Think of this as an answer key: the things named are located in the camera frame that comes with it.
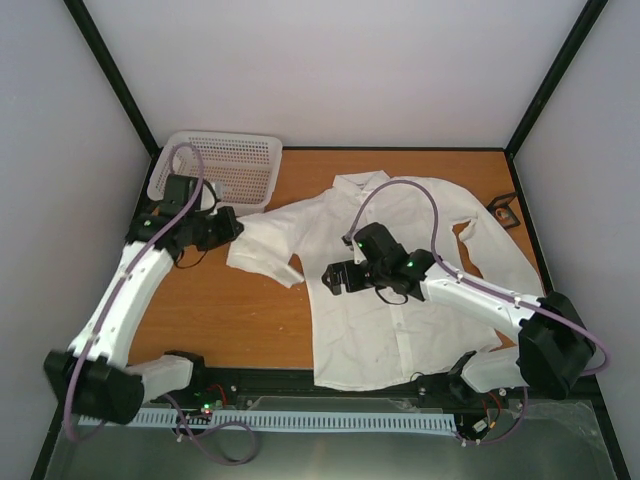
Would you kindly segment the white button-up shirt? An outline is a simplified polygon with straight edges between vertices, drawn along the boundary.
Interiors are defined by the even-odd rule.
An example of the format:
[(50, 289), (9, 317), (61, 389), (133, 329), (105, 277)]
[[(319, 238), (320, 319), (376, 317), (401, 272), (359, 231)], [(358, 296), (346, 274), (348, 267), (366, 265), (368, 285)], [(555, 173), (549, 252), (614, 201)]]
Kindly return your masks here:
[(534, 267), (482, 203), (441, 179), (339, 175), (314, 198), (242, 223), (228, 265), (308, 289), (320, 387), (383, 389), (499, 345), (493, 328), (420, 292), (432, 253), (460, 268), (467, 252), (483, 279), (543, 292)]

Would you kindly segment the colourful round brooch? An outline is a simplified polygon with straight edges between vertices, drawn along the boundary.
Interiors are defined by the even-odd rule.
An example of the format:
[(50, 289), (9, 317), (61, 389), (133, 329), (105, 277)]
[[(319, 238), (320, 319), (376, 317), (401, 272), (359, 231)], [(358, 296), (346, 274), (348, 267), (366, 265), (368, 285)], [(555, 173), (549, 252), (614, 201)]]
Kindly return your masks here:
[(501, 221), (501, 222), (508, 222), (511, 219), (511, 215), (509, 214), (509, 212), (505, 209), (499, 209), (496, 211), (496, 217)]

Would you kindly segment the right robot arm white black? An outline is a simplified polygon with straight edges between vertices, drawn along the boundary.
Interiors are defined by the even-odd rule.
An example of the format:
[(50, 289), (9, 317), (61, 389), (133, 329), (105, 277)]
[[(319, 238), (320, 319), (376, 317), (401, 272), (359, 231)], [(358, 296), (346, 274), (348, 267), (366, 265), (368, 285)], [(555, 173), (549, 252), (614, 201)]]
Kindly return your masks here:
[(578, 311), (565, 295), (520, 295), (457, 271), (434, 253), (407, 252), (389, 230), (359, 230), (354, 257), (330, 264), (321, 277), (333, 295), (389, 288), (403, 300), (431, 301), (502, 333), (513, 347), (465, 353), (449, 370), (452, 396), (465, 402), (499, 388), (531, 387), (565, 400), (596, 352)]

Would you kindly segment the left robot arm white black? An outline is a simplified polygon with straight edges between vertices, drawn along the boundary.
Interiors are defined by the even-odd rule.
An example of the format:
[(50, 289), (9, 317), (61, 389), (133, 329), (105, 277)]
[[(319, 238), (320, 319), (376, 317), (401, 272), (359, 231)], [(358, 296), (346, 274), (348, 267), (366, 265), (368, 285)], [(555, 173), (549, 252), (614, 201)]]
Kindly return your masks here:
[(169, 175), (162, 198), (131, 222), (119, 265), (85, 327), (65, 350), (46, 356), (44, 371), (67, 431), (74, 416), (126, 425), (165, 394), (190, 403), (206, 395), (202, 356), (170, 350), (132, 365), (129, 352), (156, 290), (186, 249), (206, 254), (243, 231), (233, 208), (220, 205), (219, 190), (203, 178)]

